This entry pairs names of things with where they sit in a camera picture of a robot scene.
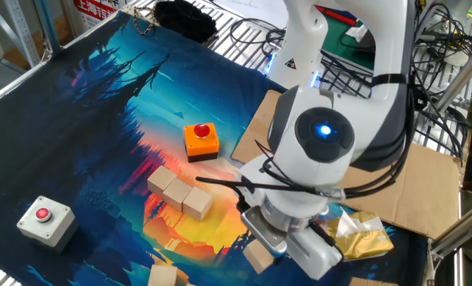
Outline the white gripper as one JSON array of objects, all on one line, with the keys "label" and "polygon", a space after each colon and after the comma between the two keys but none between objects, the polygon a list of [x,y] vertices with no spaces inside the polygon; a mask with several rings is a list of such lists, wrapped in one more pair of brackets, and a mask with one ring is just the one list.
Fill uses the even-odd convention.
[{"label": "white gripper", "polygon": [[303,191],[285,191],[285,185],[263,168],[267,157],[259,156],[245,164],[237,181],[249,210],[241,218],[256,239],[274,256],[279,265],[289,255],[313,280],[319,280],[342,260],[333,242],[327,242],[314,218],[327,210],[328,199]]}]

